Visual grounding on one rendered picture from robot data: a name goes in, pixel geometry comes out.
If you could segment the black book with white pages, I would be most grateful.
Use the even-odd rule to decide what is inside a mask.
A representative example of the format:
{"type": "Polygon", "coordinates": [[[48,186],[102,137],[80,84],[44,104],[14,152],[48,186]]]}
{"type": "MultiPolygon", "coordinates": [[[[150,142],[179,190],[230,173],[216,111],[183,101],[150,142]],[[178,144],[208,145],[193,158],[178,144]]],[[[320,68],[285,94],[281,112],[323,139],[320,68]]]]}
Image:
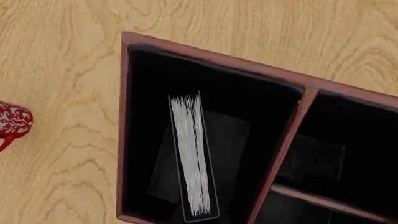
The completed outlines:
{"type": "Polygon", "coordinates": [[[168,95],[185,223],[220,215],[200,91],[168,95]]]}

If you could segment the red-brown desk caddy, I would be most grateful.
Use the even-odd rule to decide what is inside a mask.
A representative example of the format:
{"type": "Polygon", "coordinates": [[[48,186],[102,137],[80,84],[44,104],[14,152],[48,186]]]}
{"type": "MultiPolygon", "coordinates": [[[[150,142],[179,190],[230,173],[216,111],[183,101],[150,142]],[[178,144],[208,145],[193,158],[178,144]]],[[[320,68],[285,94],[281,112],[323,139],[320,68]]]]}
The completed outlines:
{"type": "Polygon", "coordinates": [[[217,219],[398,224],[398,98],[123,32],[116,216],[184,222],[168,95],[200,91],[217,219]]]}

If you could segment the red patterned mug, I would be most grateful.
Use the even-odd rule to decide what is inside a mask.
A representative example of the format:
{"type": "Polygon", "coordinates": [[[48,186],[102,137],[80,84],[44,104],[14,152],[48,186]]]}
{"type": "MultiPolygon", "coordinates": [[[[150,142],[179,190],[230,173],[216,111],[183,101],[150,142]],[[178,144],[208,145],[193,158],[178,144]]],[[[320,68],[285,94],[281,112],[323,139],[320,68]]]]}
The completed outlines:
{"type": "Polygon", "coordinates": [[[0,101],[0,152],[15,139],[25,136],[32,128],[33,115],[27,108],[0,101]]]}

